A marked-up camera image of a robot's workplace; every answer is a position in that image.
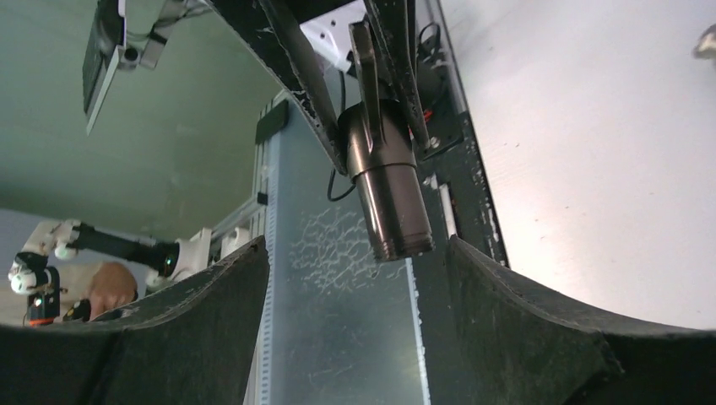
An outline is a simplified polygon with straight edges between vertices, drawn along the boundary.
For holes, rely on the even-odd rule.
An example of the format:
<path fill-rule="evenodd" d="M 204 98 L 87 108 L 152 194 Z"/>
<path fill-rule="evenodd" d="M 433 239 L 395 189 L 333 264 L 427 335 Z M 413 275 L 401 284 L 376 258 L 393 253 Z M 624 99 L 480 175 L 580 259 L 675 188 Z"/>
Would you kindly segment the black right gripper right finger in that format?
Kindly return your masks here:
<path fill-rule="evenodd" d="M 455 236 L 446 267 L 479 404 L 714 403 L 714 331 L 588 305 Z"/>

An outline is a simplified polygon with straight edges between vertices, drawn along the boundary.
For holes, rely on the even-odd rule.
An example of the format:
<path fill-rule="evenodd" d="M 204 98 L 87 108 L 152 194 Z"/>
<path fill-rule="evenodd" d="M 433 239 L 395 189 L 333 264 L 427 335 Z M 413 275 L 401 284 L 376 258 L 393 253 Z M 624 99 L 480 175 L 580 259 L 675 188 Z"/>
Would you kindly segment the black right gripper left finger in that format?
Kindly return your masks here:
<path fill-rule="evenodd" d="M 4 404 L 239 404 L 269 280 L 257 237 L 93 321 L 1 328 Z"/>

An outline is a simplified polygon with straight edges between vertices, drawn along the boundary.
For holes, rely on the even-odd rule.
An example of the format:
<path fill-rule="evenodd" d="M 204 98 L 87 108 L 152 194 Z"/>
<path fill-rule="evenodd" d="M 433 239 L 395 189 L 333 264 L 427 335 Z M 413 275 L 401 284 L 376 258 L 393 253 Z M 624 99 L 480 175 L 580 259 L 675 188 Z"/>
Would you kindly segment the dark metal faucet handle valve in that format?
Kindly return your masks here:
<path fill-rule="evenodd" d="M 370 25 L 350 25 L 361 102 L 339 117 L 346 167 L 361 199 L 375 259 L 393 262 L 431 251 L 431 225 L 416 173 L 408 124 L 399 103 L 383 98 Z"/>

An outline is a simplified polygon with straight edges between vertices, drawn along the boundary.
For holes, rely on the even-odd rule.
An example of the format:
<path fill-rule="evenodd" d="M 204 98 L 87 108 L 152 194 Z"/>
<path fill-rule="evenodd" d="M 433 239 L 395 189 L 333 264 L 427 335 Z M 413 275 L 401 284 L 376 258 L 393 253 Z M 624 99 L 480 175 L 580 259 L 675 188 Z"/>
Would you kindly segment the bare human hand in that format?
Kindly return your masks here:
<path fill-rule="evenodd" d="M 138 283 L 130 270 L 120 262 L 103 262 L 89 282 L 84 298 L 89 301 L 89 319 L 135 300 Z"/>

